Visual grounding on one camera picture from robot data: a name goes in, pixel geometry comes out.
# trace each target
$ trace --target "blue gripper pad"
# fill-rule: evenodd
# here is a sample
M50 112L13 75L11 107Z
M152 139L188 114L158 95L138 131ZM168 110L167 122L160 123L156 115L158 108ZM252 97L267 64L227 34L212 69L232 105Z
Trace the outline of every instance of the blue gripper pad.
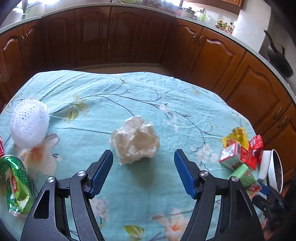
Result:
M87 169L88 173L88 198L93 199L103 187L107 175L113 164L113 153L106 150L97 162L93 162Z
M174 162L186 193L193 199L196 199L197 191L195 186L199 178L200 169L196 163L188 160L181 149L175 151Z

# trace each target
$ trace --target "red wrapper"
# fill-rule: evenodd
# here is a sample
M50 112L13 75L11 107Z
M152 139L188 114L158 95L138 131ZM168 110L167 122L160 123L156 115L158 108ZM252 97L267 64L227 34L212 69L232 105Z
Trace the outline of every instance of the red wrapper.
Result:
M249 141L249 152L257 158L257 162L260 165L263 154L263 141L260 135L254 136L253 139Z
M0 136L0 157L4 156L4 149L3 149L3 144L2 144L2 139Z
M238 142L222 149L220 163L234 171L245 163L251 170L256 169L257 159Z

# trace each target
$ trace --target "green soda can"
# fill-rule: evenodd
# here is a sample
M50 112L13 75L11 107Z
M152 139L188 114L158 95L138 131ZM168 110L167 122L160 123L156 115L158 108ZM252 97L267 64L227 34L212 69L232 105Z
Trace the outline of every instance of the green soda can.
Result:
M0 158L0 184L6 187L8 211L13 216L27 215L33 205L26 169L20 159L12 155Z

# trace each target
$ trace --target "floor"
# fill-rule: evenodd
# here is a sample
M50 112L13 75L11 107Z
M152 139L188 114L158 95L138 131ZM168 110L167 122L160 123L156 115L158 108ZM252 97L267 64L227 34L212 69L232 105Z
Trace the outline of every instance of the floor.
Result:
M156 74L162 74L170 76L170 74L161 66L105 66L97 68L83 68L76 69L84 72L97 73L97 74L119 74L119 73L130 73L130 72L152 72Z

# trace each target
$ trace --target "crumpled paper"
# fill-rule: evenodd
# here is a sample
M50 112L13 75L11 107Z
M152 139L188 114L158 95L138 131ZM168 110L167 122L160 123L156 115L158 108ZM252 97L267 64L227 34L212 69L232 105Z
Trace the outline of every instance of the crumpled paper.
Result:
M122 127L115 129L109 144L115 149L119 164L155 157L160 146L153 124L139 115L127 119Z

